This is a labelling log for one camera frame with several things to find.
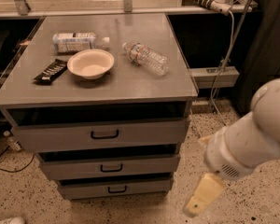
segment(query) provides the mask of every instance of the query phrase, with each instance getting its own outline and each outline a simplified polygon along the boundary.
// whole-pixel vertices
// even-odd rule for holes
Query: drawer
[[[99,123],[63,127],[14,127],[27,151],[50,152],[107,147],[183,143],[188,119]]]
[[[177,145],[117,147],[39,153],[40,169],[50,180],[115,175],[171,173],[180,156]]]
[[[60,182],[58,191],[67,200],[169,191],[170,174],[81,179]]]

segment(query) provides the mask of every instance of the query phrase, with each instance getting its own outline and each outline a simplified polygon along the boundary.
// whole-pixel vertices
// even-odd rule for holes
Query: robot
[[[195,217],[224,190],[223,180],[238,180],[255,168],[280,159],[280,78],[258,89],[251,112],[203,139],[204,162],[210,173],[203,175],[184,212]]]

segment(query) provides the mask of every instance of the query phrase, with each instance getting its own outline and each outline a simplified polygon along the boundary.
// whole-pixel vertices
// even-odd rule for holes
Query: bottle
[[[164,76],[168,73],[167,63],[169,59],[157,51],[134,42],[125,42],[122,44],[122,48],[132,61],[142,65],[154,75]]]
[[[96,34],[95,33],[66,33],[66,34],[54,34],[53,44],[57,52],[78,52],[84,49],[96,49],[95,45]],[[109,37],[103,37],[102,49],[106,49],[109,46]]]
[[[11,148],[12,150],[14,150],[14,151],[20,151],[20,150],[21,150],[21,144],[20,144],[20,142],[16,139],[15,136],[13,136],[13,135],[11,134],[10,131],[5,131],[5,132],[3,133],[3,135],[4,135],[5,137],[8,137],[7,143],[8,143],[8,145],[10,146],[10,148]]]

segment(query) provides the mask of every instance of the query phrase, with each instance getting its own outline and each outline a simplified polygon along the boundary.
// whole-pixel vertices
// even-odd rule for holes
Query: bowl
[[[102,49],[86,49],[72,56],[68,63],[68,70],[76,76],[86,79],[102,77],[114,64],[114,57]]]

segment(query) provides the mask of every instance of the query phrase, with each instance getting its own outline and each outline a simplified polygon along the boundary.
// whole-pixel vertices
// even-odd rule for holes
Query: black handle
[[[114,193],[123,193],[123,192],[126,192],[126,190],[127,190],[127,186],[126,186],[126,185],[124,186],[124,190],[112,190],[112,191],[111,191],[111,188],[108,187],[108,192],[109,192],[110,194],[114,194]]]
[[[112,170],[104,170],[104,166],[101,165],[101,172],[102,172],[102,173],[115,173],[115,172],[120,172],[120,171],[122,170],[122,168],[123,168],[122,163],[120,164],[120,168],[118,168],[118,169],[112,169]]]
[[[118,136],[119,136],[119,130],[116,130],[114,135],[109,135],[109,136],[95,136],[94,131],[91,131],[92,139],[110,139],[110,138],[117,138]]]

